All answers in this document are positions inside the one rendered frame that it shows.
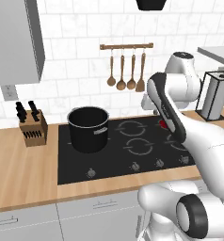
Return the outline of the grey cupboard door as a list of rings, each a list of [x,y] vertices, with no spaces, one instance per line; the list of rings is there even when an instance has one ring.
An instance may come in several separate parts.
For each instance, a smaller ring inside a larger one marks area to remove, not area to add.
[[[63,241],[63,238],[55,221],[0,230],[0,241]]]
[[[138,215],[144,217],[139,206],[61,219],[63,238],[64,241],[136,241]]]

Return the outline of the wooden hanging spoon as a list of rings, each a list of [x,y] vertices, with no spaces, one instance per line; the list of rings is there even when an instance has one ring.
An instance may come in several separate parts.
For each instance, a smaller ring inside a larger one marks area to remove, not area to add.
[[[113,65],[114,65],[114,57],[110,57],[110,76],[107,79],[107,85],[113,87],[116,84],[116,79],[113,76]]]
[[[132,55],[132,71],[135,70],[135,63],[136,63],[136,56]],[[131,74],[131,79],[127,83],[127,88],[128,89],[133,89],[136,87],[136,81],[134,79],[134,75]]]

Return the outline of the grey wall outlet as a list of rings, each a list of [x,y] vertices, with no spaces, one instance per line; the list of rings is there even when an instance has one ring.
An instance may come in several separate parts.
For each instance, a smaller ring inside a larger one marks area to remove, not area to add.
[[[5,101],[17,101],[18,94],[15,85],[6,85],[1,87]]]

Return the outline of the black stove hob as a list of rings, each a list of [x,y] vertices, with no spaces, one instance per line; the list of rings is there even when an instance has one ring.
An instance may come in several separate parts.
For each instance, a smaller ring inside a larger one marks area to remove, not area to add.
[[[180,162],[188,156],[187,165]],[[156,160],[164,162],[162,168]],[[139,164],[139,171],[132,169]],[[157,116],[111,120],[108,123],[107,145],[97,153],[80,153],[71,144],[69,126],[58,127],[57,182],[60,185],[80,183],[160,169],[193,166],[188,150],[175,141],[163,120]],[[93,168],[96,175],[87,176]]]

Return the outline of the wooden utensil rail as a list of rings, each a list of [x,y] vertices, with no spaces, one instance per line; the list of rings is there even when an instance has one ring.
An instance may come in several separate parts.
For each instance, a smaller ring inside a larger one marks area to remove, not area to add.
[[[100,50],[115,50],[115,49],[146,49],[153,48],[153,43],[141,43],[141,44],[113,44],[106,45],[100,44]]]

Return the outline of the grey wall shelf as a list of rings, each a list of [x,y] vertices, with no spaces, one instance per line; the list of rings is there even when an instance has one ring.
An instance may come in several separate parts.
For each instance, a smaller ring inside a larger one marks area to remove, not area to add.
[[[198,52],[224,64],[224,46],[199,47]]]

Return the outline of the grey wall cupboard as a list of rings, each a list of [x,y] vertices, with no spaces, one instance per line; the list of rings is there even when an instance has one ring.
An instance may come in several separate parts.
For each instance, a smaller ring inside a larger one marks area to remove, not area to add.
[[[38,83],[44,61],[37,0],[0,0],[0,86]]]

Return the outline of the black range hood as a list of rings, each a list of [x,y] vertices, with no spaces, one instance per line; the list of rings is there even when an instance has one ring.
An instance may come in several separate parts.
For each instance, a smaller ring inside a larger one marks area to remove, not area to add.
[[[162,10],[167,0],[136,0],[137,7],[142,11]]]

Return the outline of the wooden knife block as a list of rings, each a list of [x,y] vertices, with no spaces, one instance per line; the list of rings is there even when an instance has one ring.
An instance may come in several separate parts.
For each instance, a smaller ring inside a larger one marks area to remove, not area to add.
[[[42,146],[46,144],[48,125],[41,110],[37,115],[38,121],[34,121],[32,111],[26,111],[26,119],[19,126],[24,135],[26,147]]]

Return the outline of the grey drawer front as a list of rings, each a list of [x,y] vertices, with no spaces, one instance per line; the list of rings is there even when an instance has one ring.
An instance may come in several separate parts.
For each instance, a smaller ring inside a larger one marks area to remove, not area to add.
[[[54,204],[24,208],[0,213],[0,218],[16,217],[16,223],[0,226],[0,230],[7,228],[23,227],[33,224],[47,223],[58,220]]]
[[[92,205],[97,201],[117,201],[117,206],[93,209]],[[77,201],[65,201],[57,205],[58,214],[61,219],[69,217],[81,217],[85,215],[97,214],[106,211],[119,210],[122,208],[137,207],[137,191],[122,192],[94,198],[82,199]]]

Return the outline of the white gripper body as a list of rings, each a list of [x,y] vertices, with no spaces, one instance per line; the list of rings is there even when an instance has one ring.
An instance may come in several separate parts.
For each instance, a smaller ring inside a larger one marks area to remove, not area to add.
[[[157,107],[153,103],[153,101],[150,99],[147,93],[143,94],[143,98],[141,101],[141,107],[144,110],[151,110],[153,113],[157,113]]]

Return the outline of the black cooking pot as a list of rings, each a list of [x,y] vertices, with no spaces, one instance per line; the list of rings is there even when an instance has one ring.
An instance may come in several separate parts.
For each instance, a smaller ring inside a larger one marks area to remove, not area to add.
[[[108,139],[108,113],[96,106],[74,108],[67,116],[72,146],[80,153],[102,150]]]

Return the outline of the wooden hanging ladle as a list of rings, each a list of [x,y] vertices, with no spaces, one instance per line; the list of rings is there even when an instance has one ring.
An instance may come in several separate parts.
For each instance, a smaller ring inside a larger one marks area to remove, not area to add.
[[[120,57],[120,81],[117,83],[118,90],[124,90],[126,87],[126,84],[123,80],[123,69],[124,69],[124,56],[121,56]]]

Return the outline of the wooden hanging spatula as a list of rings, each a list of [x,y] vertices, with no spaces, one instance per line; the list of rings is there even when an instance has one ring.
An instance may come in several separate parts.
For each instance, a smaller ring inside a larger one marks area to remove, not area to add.
[[[144,83],[144,80],[143,80],[145,58],[146,58],[146,54],[143,53],[142,56],[141,56],[141,73],[140,73],[139,80],[136,84],[136,92],[143,92],[145,90],[145,83]]]

